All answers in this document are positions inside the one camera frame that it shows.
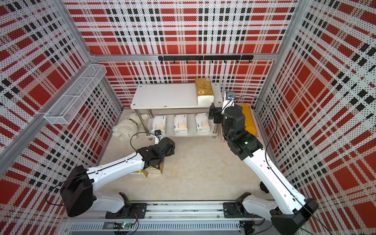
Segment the gold tissue pack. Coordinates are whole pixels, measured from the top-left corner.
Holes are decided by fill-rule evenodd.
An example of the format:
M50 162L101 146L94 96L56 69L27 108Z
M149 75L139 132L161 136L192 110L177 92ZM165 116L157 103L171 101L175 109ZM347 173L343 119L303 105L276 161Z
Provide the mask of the gold tissue pack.
M198 106L210 106L214 103L214 92L209 78L196 78L195 87Z
M135 178L147 178L148 172L145 169L143 169L139 171L134 171L130 175Z
M164 169L164 162L158 164L156 167L150 166L146 169L148 174L162 174Z

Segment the white tissue pack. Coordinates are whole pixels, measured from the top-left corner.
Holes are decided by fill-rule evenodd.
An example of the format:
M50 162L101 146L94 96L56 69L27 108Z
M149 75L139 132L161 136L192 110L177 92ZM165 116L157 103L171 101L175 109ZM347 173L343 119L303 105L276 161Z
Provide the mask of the white tissue pack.
M175 134L188 133L187 114L180 114L180 115L174 116L174 133Z
M166 134L166 116L155 116L152 121L152 133L160 130L162 135Z
M209 132L210 125L207 113L195 114L195 123L197 133Z

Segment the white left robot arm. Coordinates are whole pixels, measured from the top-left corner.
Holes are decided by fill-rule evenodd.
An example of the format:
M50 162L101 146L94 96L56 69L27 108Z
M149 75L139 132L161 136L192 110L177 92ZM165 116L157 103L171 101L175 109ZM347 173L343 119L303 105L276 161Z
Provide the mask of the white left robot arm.
M153 146L142 147L122 159L85 169L75 167L60 189L68 217L87 211L106 211L106 218L125 218L133 210L124 193L111 196L100 193L100 188L130 173L156 167L165 157L174 155L175 142L162 138Z

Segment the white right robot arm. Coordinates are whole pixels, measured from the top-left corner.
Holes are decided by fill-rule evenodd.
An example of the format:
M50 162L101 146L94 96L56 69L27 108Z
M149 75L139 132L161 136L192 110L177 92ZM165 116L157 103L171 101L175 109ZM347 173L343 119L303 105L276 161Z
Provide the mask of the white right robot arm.
M258 215L271 221L281 235L295 234L317 211L317 202L298 192L276 169L261 142L246 130L246 118L240 106L216 108L212 104L209 119L221 125L230 150L257 174L261 187L273 196L273 200L268 201L244 193L236 199L232 209L225 206L225 216Z

